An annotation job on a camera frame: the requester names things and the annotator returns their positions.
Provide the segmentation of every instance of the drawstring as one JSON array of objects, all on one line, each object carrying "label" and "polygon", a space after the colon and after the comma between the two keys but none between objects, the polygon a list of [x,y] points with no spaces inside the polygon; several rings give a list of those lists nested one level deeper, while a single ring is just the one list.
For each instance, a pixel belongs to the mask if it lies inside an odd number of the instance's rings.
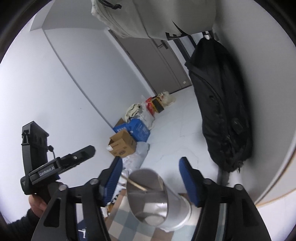
[{"label": "drawstring", "polygon": [[120,4],[113,5],[112,3],[107,2],[106,0],[98,0],[101,4],[103,4],[106,7],[110,7],[112,9],[120,9],[122,6]]}]

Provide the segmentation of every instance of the wooden stick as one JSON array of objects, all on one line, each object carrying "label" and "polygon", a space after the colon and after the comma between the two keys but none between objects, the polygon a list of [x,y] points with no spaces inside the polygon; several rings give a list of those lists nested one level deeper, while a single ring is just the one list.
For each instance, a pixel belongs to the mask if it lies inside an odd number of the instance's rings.
[{"label": "wooden stick", "polygon": [[126,181],[128,181],[131,185],[134,185],[135,187],[139,188],[140,190],[147,192],[148,190],[144,187],[142,187],[141,185],[139,185],[138,183],[135,183],[134,181],[132,181],[131,179],[129,179],[128,177],[125,177],[123,175],[121,175],[121,177],[123,179],[125,179]]}]

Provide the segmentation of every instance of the plaid cloth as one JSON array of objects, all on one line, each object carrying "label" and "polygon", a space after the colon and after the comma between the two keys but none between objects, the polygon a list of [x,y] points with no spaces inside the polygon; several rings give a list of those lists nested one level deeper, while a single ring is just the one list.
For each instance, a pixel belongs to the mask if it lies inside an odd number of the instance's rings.
[{"label": "plaid cloth", "polygon": [[200,211],[201,208],[192,205],[192,215],[186,225],[167,233],[138,221],[129,207],[126,190],[122,190],[106,220],[106,227],[112,241],[191,241]]}]

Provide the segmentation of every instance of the white label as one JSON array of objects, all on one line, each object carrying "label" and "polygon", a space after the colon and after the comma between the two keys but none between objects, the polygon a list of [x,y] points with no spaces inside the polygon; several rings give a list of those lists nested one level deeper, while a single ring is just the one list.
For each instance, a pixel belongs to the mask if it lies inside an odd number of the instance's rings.
[{"label": "white label", "polygon": [[112,150],[113,150],[113,148],[112,148],[110,145],[107,146],[106,149],[107,149],[108,151],[112,151]]}]

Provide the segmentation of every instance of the blue box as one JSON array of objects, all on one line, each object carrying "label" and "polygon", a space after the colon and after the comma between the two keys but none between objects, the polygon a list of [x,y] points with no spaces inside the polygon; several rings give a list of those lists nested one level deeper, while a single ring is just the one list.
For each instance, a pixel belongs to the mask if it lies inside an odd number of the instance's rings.
[{"label": "blue box", "polygon": [[128,133],[138,142],[146,142],[150,136],[150,130],[140,119],[131,119],[129,123],[126,123],[122,118],[117,122],[113,130],[117,133],[126,129]]}]

